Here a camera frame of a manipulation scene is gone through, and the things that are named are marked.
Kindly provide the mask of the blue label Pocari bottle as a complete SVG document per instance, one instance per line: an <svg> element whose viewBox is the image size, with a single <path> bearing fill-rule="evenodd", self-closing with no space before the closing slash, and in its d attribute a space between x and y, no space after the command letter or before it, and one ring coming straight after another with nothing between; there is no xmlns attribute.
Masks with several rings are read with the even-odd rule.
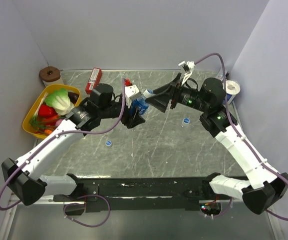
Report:
<svg viewBox="0 0 288 240"><path fill-rule="evenodd" d="M140 115L144 115L144 113L149 108L149 104L146 103L146 99L149 97L152 97L154 94L151 90L147 89L144 91L144 93L134 100L131 105L131 113L134 113L135 108L138 108L138 112Z"/></svg>

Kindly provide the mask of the blue Pocari bottle cap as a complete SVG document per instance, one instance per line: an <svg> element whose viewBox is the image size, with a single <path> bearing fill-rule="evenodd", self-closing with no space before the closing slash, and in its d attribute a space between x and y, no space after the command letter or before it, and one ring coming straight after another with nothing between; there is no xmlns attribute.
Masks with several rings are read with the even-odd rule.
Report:
<svg viewBox="0 0 288 240"><path fill-rule="evenodd" d="M106 145L107 147L111 147L111 146L112 146L112 142L108 140L108 141L105 143L105 145Z"/></svg>

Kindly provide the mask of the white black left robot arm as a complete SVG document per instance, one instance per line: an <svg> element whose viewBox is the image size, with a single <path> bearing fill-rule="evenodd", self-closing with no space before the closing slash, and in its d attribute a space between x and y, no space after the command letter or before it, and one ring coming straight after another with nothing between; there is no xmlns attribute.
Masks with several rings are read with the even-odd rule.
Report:
<svg viewBox="0 0 288 240"><path fill-rule="evenodd" d="M135 85L123 86L122 96L114 100L113 87L100 83L77 107L74 107L55 129L35 148L17 160L7 158L1 165L5 186L29 206L43 196L66 195L77 201L83 195L79 178L71 174L46 176L44 172L71 144L85 135L95 135L102 119L117 119L128 129L144 123L138 108L131 104L142 93Z"/></svg>

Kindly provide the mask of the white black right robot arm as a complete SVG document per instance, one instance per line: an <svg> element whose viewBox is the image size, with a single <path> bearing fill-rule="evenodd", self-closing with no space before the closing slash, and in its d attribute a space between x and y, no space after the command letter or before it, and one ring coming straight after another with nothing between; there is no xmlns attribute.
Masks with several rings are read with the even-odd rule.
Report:
<svg viewBox="0 0 288 240"><path fill-rule="evenodd" d="M181 81L178 74L170 83L153 90L146 102L161 112L177 104L201 111L202 126L229 151L247 176L241 180L213 173L203 180L203 196L211 200L227 195L242 200L253 213L263 213L283 197L287 185L275 175L275 169L267 170L266 159L250 150L237 120L222 104L226 92L219 79L205 79L200 89L188 88Z"/></svg>

